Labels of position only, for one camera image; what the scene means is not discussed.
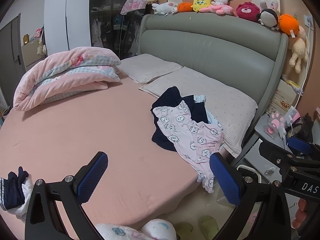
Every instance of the bed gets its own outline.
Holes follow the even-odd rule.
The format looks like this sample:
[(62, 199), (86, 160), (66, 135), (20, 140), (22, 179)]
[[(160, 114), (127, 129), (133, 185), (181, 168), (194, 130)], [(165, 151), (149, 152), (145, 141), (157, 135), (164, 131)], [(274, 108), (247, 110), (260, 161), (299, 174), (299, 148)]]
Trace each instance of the bed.
[[(276, 89), (287, 43), (285, 34), (237, 17), (146, 15), (138, 54), (176, 62), (253, 98), (258, 108), (248, 137)], [(155, 127), (150, 107), (156, 98), (123, 73), (119, 77), (122, 84), (113, 83), (108, 90), (84, 92), (27, 112), (10, 111), (0, 130), (0, 177), (22, 166), (33, 182), (60, 181), (104, 151), (109, 167), (83, 204), (93, 224), (137, 228), (174, 210), (199, 185), (198, 174), (178, 154), (151, 141)], [(0, 214), (23, 239), (23, 223), (2, 210)], [(62, 219), (70, 229), (65, 213)]]

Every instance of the gray upholstered headboard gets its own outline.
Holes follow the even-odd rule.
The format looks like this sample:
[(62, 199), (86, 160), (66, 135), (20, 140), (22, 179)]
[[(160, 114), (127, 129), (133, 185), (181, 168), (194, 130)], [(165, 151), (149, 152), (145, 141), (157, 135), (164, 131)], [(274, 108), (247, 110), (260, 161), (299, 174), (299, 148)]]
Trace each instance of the gray upholstered headboard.
[(282, 73), (288, 37), (260, 24), (213, 13), (145, 15), (138, 55), (152, 54), (192, 68), (253, 98), (265, 112)]

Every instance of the pink plush toy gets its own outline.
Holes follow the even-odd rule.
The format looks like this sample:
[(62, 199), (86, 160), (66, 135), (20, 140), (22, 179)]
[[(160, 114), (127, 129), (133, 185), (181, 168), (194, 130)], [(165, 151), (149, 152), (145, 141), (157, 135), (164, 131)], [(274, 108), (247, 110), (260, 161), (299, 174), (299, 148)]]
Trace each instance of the pink plush toy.
[(41, 30), (42, 30), (42, 29), (36, 29), (35, 39), (36, 39), (36, 38), (39, 38), (39, 37), (41, 36)]
[(235, 16), (233, 12), (233, 8), (229, 5), (209, 5), (208, 7), (199, 9), (199, 12), (212, 12), (219, 15), (227, 14), (231, 16)]

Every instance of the hanging pink bag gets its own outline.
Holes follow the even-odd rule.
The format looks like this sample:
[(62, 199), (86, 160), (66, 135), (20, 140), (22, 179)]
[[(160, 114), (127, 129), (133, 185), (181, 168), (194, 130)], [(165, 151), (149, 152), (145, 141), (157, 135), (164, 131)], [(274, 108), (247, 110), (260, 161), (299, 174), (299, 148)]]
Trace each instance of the hanging pink bag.
[(122, 7), (120, 14), (126, 15), (128, 12), (144, 9), (146, 3), (147, 0), (127, 0)]

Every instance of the folded pink blanket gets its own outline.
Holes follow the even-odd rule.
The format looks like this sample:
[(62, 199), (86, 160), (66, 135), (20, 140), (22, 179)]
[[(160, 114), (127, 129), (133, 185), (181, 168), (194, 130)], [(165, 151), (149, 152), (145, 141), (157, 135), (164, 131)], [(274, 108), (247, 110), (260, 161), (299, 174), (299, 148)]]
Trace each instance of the folded pink blanket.
[(13, 109), (30, 110), (88, 90), (108, 89), (120, 82), (114, 66), (120, 59), (110, 49), (79, 47), (52, 54), (21, 78), (13, 97)]

